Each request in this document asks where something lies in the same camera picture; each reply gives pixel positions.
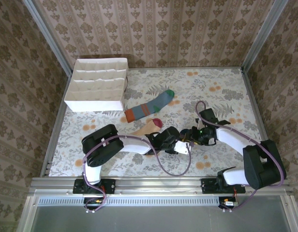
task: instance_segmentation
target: floral tablecloth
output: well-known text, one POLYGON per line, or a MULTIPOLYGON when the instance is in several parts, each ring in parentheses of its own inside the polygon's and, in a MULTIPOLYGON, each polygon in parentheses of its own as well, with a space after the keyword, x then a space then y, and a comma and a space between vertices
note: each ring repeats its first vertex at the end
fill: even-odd
MULTIPOLYGON (((219 120, 232 125, 253 138, 260 139, 258 127, 240 69, 141 69, 128 71, 125 108, 154 99, 166 89, 175 98, 157 114, 126 123, 124 112, 72 112, 68 107, 49 176, 81 176, 81 140, 107 125, 115 124, 120 132, 130 133, 143 127, 151 118, 163 122, 162 130, 174 126, 179 131, 197 126, 194 111, 198 100, 204 100, 219 120)), ((174 174, 183 172, 188 156, 159 153, 162 165, 174 174)), ((215 146, 194 146, 192 164, 185 176, 213 176, 219 170, 243 166, 242 156, 229 146, 217 142, 215 146)), ((102 176, 167 176, 154 156, 119 152, 102 166, 102 176)))

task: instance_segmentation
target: white storage organizer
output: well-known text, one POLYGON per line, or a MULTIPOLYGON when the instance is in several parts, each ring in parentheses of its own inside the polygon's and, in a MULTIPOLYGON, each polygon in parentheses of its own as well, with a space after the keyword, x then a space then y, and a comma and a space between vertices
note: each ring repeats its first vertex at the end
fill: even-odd
POLYGON ((64 101, 74 112, 123 110, 127 58, 78 59, 64 101))

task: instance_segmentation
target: sock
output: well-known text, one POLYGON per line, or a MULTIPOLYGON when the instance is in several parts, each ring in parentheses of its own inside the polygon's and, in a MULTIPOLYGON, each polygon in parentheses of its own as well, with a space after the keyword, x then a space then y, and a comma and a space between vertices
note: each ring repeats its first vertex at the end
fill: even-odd
POLYGON ((145 134, 151 134, 154 132, 159 132, 163 126, 163 123, 160 119, 154 118, 153 120, 149 121, 146 125, 144 125, 139 130, 131 133, 132 135, 142 136, 145 134))
POLYGON ((168 89, 157 96, 155 99, 145 104, 138 105, 126 110, 124 113, 126 115, 127 121, 133 122, 140 118, 159 112, 164 106, 172 101, 174 95, 174 91, 168 89))

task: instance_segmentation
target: patterned wallpaper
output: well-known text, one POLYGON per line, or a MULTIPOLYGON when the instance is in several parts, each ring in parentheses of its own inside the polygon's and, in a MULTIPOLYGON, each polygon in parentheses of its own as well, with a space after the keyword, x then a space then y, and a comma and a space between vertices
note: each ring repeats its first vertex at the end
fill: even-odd
POLYGON ((127 57, 129 67, 241 66, 273 0, 38 0, 71 67, 127 57))
POLYGON ((0 0, 0 231, 15 231, 66 75, 22 2, 0 0))
POLYGON ((289 0, 248 76, 298 203, 298 0, 289 0))

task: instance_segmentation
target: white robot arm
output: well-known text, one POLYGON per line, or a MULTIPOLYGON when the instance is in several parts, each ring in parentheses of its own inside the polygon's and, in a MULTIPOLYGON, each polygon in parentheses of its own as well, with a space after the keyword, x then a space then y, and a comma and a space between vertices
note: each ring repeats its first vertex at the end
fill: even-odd
MULTIPOLYGON (((227 121, 218 122, 212 109, 207 109, 200 113, 203 118, 207 118, 207 121, 219 125, 229 124, 227 121)), ((232 167, 218 172, 217 183, 220 188, 232 185, 250 185, 254 189, 259 189, 280 181, 281 175, 277 165, 272 162, 272 159, 268 159, 266 153, 254 143, 232 130, 211 126, 204 122, 203 124, 205 127, 201 129, 192 127, 192 129, 184 129, 180 133, 176 128, 169 127, 162 133, 142 136, 141 139, 143 141, 133 139, 129 135, 121 135, 120 138, 111 140, 88 156, 85 164, 87 180, 92 185, 100 182, 101 166, 119 151, 152 155, 151 146, 144 141, 149 142, 157 152, 164 150, 169 154, 187 154, 188 148, 191 150, 190 143, 215 145, 216 140, 218 140, 238 151, 244 159, 244 168, 232 167), (209 144, 209 141, 212 139, 214 144, 209 144)), ((84 153, 87 154, 97 144, 114 135, 120 135, 114 125, 107 125, 88 135, 82 140, 84 153)), ((275 143, 271 140, 266 140, 261 141, 260 144, 277 160, 283 170, 284 177, 286 177, 286 172, 275 143)))

